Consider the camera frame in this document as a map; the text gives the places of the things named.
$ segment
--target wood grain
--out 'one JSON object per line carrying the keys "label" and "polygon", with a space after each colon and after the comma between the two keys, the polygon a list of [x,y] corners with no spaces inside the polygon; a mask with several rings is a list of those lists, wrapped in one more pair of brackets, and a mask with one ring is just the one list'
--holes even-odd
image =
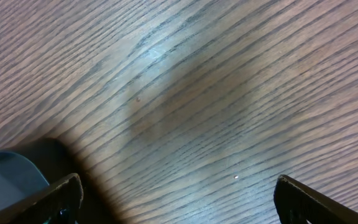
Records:
{"label": "wood grain", "polygon": [[358,212],[358,0],[0,1],[0,148],[43,136],[128,223]]}

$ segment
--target brown wooden tabletop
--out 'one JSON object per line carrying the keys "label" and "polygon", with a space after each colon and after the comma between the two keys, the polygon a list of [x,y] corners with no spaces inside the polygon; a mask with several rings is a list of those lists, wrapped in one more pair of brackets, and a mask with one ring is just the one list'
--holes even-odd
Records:
{"label": "brown wooden tabletop", "polygon": [[358,0],[0,1],[0,148],[42,136],[127,223],[358,212]]}

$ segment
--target wooden table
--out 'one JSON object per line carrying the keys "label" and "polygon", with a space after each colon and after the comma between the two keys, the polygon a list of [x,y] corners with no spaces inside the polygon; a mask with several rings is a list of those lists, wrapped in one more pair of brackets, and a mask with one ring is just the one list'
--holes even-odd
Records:
{"label": "wooden table", "polygon": [[0,148],[45,136],[127,223],[358,212],[358,0],[0,1]]}

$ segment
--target wooden surface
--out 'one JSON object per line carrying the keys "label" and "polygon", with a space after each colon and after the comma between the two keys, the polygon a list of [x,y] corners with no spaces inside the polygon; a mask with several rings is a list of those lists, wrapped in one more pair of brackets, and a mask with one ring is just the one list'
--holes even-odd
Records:
{"label": "wooden surface", "polygon": [[0,1],[0,148],[42,136],[128,223],[358,212],[358,0]]}

